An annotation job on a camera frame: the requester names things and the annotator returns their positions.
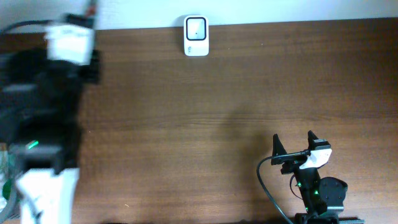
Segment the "green led light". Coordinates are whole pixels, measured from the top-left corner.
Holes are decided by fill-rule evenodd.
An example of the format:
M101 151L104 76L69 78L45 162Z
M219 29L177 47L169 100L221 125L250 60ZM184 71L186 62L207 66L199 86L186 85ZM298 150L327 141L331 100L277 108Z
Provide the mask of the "green led light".
M30 144L27 148L32 149L33 147L37 146L39 144L38 141L34 141L32 144Z

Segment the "wall-mounted device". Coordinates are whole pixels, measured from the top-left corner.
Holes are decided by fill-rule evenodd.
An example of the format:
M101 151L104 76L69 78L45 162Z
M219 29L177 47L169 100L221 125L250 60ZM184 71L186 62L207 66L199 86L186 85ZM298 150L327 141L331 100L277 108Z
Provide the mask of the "wall-mounted device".
M205 16L184 19L184 52L188 56L209 54L209 22Z

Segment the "white device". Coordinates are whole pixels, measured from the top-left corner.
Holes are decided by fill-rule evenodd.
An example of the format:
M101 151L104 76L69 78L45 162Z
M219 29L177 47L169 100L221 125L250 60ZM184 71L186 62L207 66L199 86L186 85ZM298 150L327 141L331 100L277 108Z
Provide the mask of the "white device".
M54 169L30 169L16 180L22 195L21 223L71 224L73 195L79 168L54 174Z
M307 169L307 168L319 168L325 165L330 158L331 149L319 149L319 150L312 150L311 155L307 158L301 166L300 169Z
M184 52L188 56L209 54L209 22L205 16L184 19Z
M93 29L54 22L46 30L48 59L66 60L77 65L90 64L95 38Z

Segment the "brown wooden surface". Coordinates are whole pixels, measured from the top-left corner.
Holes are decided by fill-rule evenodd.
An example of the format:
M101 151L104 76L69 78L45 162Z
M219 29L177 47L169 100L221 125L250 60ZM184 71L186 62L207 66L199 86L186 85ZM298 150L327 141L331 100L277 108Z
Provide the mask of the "brown wooden surface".
M398 220L398 20L210 27L210 54L182 29L98 32L103 79L84 94L74 223L224 223L279 217L256 178L278 133L333 153L320 175L348 183L345 211ZM288 216L290 176L262 176Z

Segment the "wooden table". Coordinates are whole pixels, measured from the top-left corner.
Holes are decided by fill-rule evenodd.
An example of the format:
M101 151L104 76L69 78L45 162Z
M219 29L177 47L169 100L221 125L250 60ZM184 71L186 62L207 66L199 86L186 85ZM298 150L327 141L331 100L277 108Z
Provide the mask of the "wooden table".
M398 19L211 26L198 58L182 37L98 32L103 78L81 104L73 223L280 217L256 165L273 134L295 152L310 129L333 148L320 175L348 183L341 216L398 220ZM305 212L279 169L261 169L271 194L288 216Z

